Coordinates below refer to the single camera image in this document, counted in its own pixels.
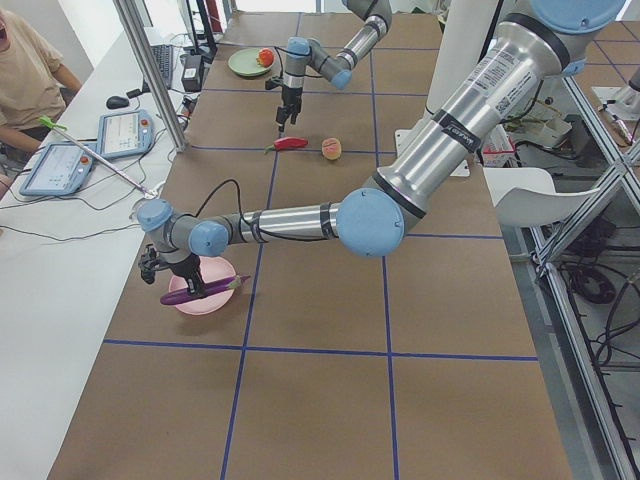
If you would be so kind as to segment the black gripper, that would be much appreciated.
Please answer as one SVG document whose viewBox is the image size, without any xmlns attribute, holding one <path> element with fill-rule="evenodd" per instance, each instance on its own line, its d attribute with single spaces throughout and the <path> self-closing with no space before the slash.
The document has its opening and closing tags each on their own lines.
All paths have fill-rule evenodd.
<svg viewBox="0 0 640 480">
<path fill-rule="evenodd" d="M 297 122 L 302 109 L 303 81 L 295 80 L 290 86 L 282 76 L 272 76 L 265 81 L 266 90 L 281 89 L 281 105 L 277 108 L 276 123 L 278 130 L 283 131 L 286 125 L 286 113 L 291 113 L 290 123 Z"/>
<path fill-rule="evenodd" d="M 200 273 L 200 258 L 193 253 L 180 261 L 170 262 L 152 244 L 148 244 L 140 256 L 138 268 L 142 280 L 147 284 L 155 282 L 157 272 L 170 270 L 175 276 L 186 281 L 187 294 L 190 298 L 205 297 L 205 282 Z"/>
</svg>

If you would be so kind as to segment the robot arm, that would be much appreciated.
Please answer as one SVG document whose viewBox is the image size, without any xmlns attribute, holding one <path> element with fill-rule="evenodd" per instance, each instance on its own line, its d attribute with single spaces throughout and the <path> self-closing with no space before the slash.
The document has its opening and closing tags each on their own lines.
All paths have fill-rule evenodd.
<svg viewBox="0 0 640 480">
<path fill-rule="evenodd" d="M 162 270 L 184 279 L 183 289 L 164 297 L 177 305 L 229 288 L 228 280 L 205 281 L 200 261 L 231 244 L 338 239 L 361 256 L 391 253 L 426 215 L 431 195 L 533 88 L 582 69 L 587 45 L 622 8 L 620 1 L 517 2 L 497 24 L 495 44 L 476 54 L 451 96 L 415 124 L 395 162 L 338 203 L 201 219 L 163 199 L 144 202 L 136 212 L 149 237 L 138 264 L 142 279 L 153 283 Z"/>
<path fill-rule="evenodd" d="M 336 90 L 345 89 L 357 65 L 389 33 L 392 8 L 388 1 L 345 1 L 345 8 L 362 21 L 359 30 L 342 47 L 325 46 L 313 37 L 292 36 L 280 56 L 280 71 L 265 82 L 267 90 L 278 89 L 281 103 L 275 122 L 279 133 L 294 125 L 302 112 L 305 80 L 314 75 Z"/>
</svg>

